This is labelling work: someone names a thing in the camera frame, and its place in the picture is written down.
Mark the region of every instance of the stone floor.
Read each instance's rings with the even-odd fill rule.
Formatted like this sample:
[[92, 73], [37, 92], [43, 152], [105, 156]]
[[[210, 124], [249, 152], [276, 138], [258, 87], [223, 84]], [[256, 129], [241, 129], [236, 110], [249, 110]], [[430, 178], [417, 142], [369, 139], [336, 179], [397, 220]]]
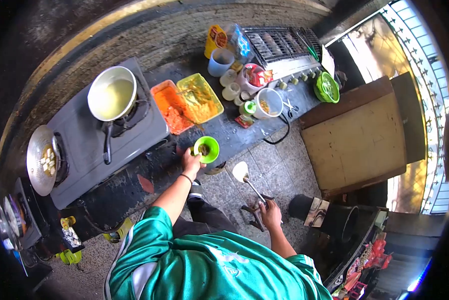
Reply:
[[[277, 141], [285, 133], [286, 128], [283, 128], [273, 134], [271, 140]], [[283, 216], [284, 234], [298, 250], [307, 230], [302, 226], [302, 221], [288, 217], [289, 201], [299, 193], [321, 197], [298, 123], [291, 123], [290, 133], [281, 143], [274, 146], [259, 142], [230, 159], [225, 171], [217, 175], [203, 174], [198, 177], [208, 201], [228, 216], [241, 235], [270, 247], [268, 232], [261, 232], [249, 225], [248, 222], [253, 219], [252, 215], [240, 209], [245, 203], [252, 204], [257, 200], [252, 189], [234, 179], [231, 173], [234, 165], [240, 161], [248, 164], [250, 179], [258, 191], [275, 197]], [[142, 210], [133, 213], [130, 216], [132, 221], [136, 222], [141, 213]], [[191, 220], [191, 214], [186, 208], [181, 216]], [[82, 259], [78, 264], [66, 266], [54, 258], [49, 261], [53, 272], [44, 282], [44, 288], [55, 291], [63, 299], [102, 298], [102, 283], [120, 244], [109, 243], [102, 235], [84, 244], [86, 248], [83, 249]]]

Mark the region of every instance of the gas stove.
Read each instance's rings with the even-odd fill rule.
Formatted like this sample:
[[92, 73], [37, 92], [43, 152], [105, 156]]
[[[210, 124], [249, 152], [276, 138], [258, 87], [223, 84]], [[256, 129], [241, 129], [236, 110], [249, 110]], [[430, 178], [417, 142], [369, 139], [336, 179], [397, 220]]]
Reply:
[[103, 160], [102, 129], [106, 124], [96, 119], [88, 107], [91, 85], [69, 100], [48, 123], [56, 136], [59, 155], [64, 157], [50, 194], [58, 209], [68, 206], [169, 134], [136, 58], [120, 66], [135, 75], [138, 100], [127, 116], [113, 123], [111, 164], [106, 165]]

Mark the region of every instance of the wooden board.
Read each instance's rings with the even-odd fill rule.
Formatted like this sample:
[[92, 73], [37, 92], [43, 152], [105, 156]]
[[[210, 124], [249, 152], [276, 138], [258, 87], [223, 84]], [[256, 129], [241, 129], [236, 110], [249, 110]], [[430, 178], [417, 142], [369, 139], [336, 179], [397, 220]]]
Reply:
[[406, 165], [399, 108], [389, 93], [301, 132], [320, 189], [337, 189]]
[[390, 80], [400, 109], [408, 164], [426, 158], [424, 112], [410, 72]]

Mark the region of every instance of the yellow plastic container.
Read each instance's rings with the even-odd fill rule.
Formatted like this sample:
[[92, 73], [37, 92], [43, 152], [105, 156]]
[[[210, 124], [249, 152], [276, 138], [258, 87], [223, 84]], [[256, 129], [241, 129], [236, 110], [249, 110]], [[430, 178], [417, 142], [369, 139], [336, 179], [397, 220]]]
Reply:
[[176, 83], [185, 99], [184, 114], [196, 124], [208, 122], [223, 113], [224, 107], [209, 83], [201, 74], [196, 73]]

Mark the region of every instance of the countertop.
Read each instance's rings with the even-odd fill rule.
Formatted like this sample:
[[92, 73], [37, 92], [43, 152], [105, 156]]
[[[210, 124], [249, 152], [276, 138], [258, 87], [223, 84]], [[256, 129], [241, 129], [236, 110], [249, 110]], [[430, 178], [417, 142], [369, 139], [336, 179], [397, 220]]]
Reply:
[[[77, 223], [74, 228], [82, 241], [86, 241], [98, 235], [99, 232], [83, 219], [85, 214], [88, 214], [100, 228], [111, 228], [125, 217], [154, 201], [179, 176], [181, 154], [199, 137], [212, 136], [220, 145], [220, 154], [212, 164], [207, 166], [207, 170], [209, 170], [286, 126], [282, 119], [276, 117], [267, 120], [255, 119], [255, 123], [248, 129], [241, 127], [234, 121], [239, 115], [238, 107], [232, 101], [222, 98], [223, 87], [219, 83], [219, 78], [211, 77], [208, 74], [207, 66], [208, 60], [200, 54], [185, 60], [167, 63], [151, 71], [142, 71], [150, 88], [167, 79], [176, 83], [189, 75], [200, 73], [221, 100], [224, 106], [224, 112], [221, 115], [202, 124], [204, 131], [194, 126], [180, 135], [169, 135], [166, 141], [159, 146], [145, 151], [123, 166], [113, 177], [84, 194], [65, 209], [61, 211], [55, 207], [53, 209], [48, 202], [46, 205], [48, 206], [49, 222], [59, 224], [61, 217], [75, 216]], [[292, 105], [299, 107], [298, 113], [294, 113], [293, 119], [289, 121], [299, 118], [319, 104], [314, 95], [312, 82], [311, 79], [306, 82], [300, 80], [297, 85], [290, 85], [287, 91], [278, 91], [284, 101], [288, 97]], [[288, 118], [287, 113], [288, 108], [285, 106], [282, 115]], [[138, 175], [152, 183], [154, 194], [143, 190]], [[56, 251], [57, 247], [62, 248], [60, 245], [56, 245], [58, 241], [59, 239], [51, 234], [41, 243], [46, 245], [46, 253], [52, 253]]]

